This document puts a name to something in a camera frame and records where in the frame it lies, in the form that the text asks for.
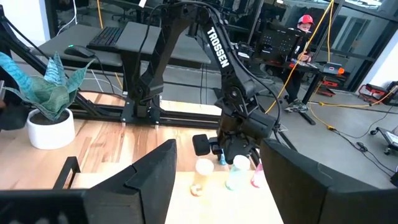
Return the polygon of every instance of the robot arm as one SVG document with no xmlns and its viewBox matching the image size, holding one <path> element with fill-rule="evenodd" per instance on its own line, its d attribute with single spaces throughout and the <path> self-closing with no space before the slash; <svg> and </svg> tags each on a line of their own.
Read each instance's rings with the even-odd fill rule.
<svg viewBox="0 0 398 224">
<path fill-rule="evenodd" d="M 222 148 L 228 163 L 238 154 L 249 154 L 250 143 L 268 138 L 275 118 L 259 109 L 256 84 L 239 61 L 229 41 L 219 12 L 203 2 L 169 3 L 161 9 L 162 29 L 147 70 L 129 84 L 134 113 L 147 116 L 152 99 L 163 92 L 163 73 L 180 34 L 196 22 L 206 34 L 221 72 L 222 114 L 217 131 L 217 148 Z M 197 152 L 198 155 L 209 153 Z"/>
</svg>

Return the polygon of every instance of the white pot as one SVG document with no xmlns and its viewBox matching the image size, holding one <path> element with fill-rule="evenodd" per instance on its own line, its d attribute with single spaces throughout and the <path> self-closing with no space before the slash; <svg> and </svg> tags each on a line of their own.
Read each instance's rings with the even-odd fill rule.
<svg viewBox="0 0 398 224">
<path fill-rule="evenodd" d="M 30 121 L 30 118 L 39 113 L 38 109 L 32 110 L 27 117 L 27 131 L 30 143 L 38 149 L 58 149 L 71 143 L 75 138 L 75 123 L 73 114 L 69 109 L 68 119 L 53 125 L 39 125 Z"/>
</svg>

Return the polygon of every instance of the clear plastic cup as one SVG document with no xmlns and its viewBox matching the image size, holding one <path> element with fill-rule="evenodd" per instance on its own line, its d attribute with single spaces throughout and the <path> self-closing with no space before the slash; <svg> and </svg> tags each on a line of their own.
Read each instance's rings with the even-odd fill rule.
<svg viewBox="0 0 398 224">
<path fill-rule="evenodd" d="M 190 187 L 191 194 L 199 197 L 205 193 L 208 179 L 212 175 L 214 164 L 209 159 L 198 159 L 195 165 L 195 175 Z"/>
<path fill-rule="evenodd" d="M 238 190 L 244 186 L 246 172 L 250 169 L 250 160 L 246 156 L 238 155 L 233 162 L 225 186 L 230 190 Z"/>
</svg>

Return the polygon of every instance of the metal frame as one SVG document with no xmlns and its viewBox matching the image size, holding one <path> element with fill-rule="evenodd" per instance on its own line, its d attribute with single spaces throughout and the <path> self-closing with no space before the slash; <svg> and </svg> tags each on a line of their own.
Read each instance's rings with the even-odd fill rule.
<svg viewBox="0 0 398 224">
<path fill-rule="evenodd" d="M 70 189 L 72 186 L 73 180 L 75 179 L 75 176 L 77 173 L 80 173 L 80 166 L 79 162 L 76 158 L 76 156 L 70 156 L 67 157 L 65 163 L 63 164 L 63 167 L 60 171 L 60 174 L 58 175 L 57 180 L 55 181 L 53 190 L 61 190 L 65 186 L 68 176 L 70 171 L 72 170 L 72 176 L 70 177 L 69 184 L 67 189 Z"/>
</svg>

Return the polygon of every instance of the keyboard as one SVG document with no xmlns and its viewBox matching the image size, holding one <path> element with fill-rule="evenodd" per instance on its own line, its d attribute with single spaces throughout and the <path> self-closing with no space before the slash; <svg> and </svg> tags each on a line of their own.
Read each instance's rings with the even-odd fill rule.
<svg viewBox="0 0 398 224">
<path fill-rule="evenodd" d="M 116 42 L 123 32 L 123 28 L 105 27 L 87 45 L 88 49 L 117 52 Z"/>
</svg>

